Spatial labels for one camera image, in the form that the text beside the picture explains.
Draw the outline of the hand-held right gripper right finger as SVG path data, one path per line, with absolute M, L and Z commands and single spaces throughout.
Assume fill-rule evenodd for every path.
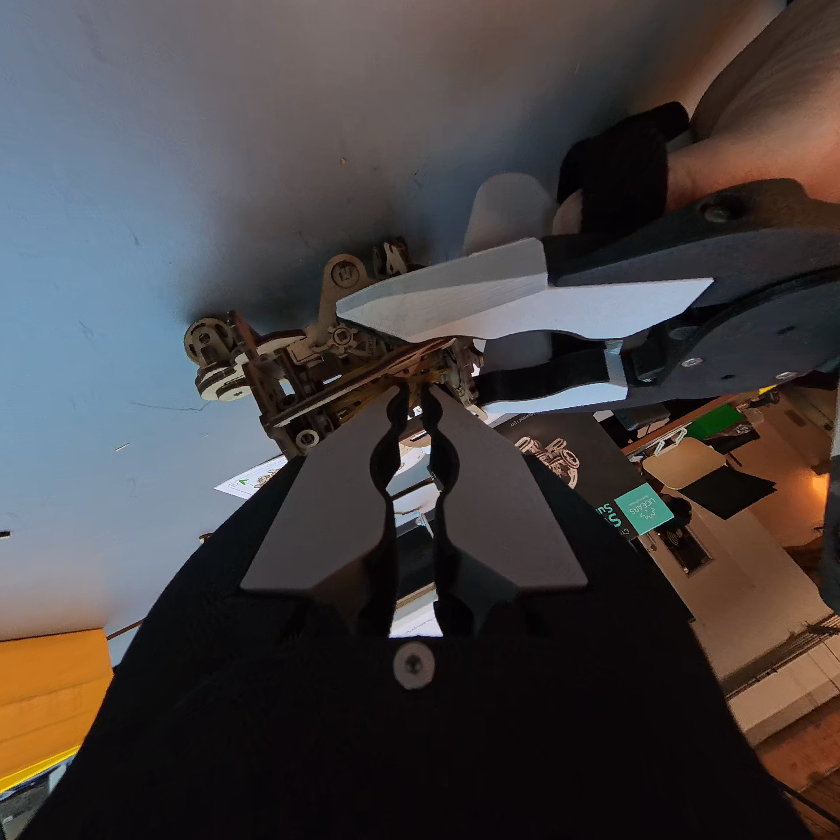
M 522 452 L 437 385 L 423 390 L 422 408 L 438 489 L 434 609 L 443 635 L 474 637 L 498 607 L 585 589 Z

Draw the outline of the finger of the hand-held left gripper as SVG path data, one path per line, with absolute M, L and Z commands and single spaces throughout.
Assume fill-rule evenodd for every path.
M 714 282 L 688 269 L 672 278 L 644 269 L 635 280 L 619 269 L 606 283 L 575 272 L 558 285 L 548 245 L 524 238 L 381 280 L 340 300 L 337 316 L 408 343 L 538 331 L 618 340 L 684 312 Z
M 621 340 L 488 340 L 475 382 L 488 414 L 599 411 L 629 385 Z

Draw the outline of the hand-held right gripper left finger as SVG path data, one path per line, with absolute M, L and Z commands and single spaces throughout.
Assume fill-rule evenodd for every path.
M 351 634 L 387 637 L 396 610 L 396 525 L 410 390 L 393 385 L 302 465 L 240 588 L 331 607 Z

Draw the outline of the wooden mechanical model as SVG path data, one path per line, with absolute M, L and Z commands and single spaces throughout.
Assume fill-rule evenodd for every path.
M 467 408 L 476 405 L 484 362 L 474 339 L 411 344 L 384 338 L 339 318 L 338 303 L 356 291 L 419 269 L 403 237 L 362 259 L 340 254 L 323 269 L 315 323 L 259 334 L 236 311 L 194 321 L 184 334 L 195 386 L 209 402 L 251 396 L 266 435 L 288 459 L 306 455 L 394 385 L 407 385 L 409 407 L 423 385 L 441 385 Z

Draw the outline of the person's left hand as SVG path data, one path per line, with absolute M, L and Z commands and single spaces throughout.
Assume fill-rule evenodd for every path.
M 553 232 L 630 233 L 725 188 L 774 179 L 838 203 L 839 2 L 788 5 L 692 116 L 672 101 L 572 146 Z

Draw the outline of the white instruction booklet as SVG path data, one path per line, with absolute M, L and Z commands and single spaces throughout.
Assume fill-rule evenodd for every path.
M 216 485 L 215 490 L 239 499 L 249 499 L 286 464 L 287 458 L 279 455 L 226 479 Z

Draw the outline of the black product box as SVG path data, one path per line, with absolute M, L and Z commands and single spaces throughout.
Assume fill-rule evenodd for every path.
M 626 540 L 675 515 L 590 414 L 522 414 L 495 426 L 587 501 Z

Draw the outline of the beige chair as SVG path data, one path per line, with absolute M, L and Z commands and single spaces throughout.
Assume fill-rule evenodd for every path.
M 726 456 L 693 438 L 664 448 L 658 455 L 645 457 L 642 468 L 664 487 L 682 490 L 710 473 L 727 466 Z

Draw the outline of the green board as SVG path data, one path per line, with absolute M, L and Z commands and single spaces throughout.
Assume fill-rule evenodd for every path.
M 705 442 L 719 436 L 739 436 L 753 430 L 747 416 L 729 403 L 698 416 L 686 427 L 686 437 Z

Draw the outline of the black flat sheet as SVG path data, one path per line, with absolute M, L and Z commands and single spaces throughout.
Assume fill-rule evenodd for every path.
M 715 469 L 679 489 L 679 493 L 722 520 L 749 508 L 776 491 L 774 482 L 729 465 Z

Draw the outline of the yellow box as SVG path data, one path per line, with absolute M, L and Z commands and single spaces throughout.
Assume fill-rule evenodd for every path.
M 1 792 L 79 750 L 111 681 L 100 628 L 1 643 Z

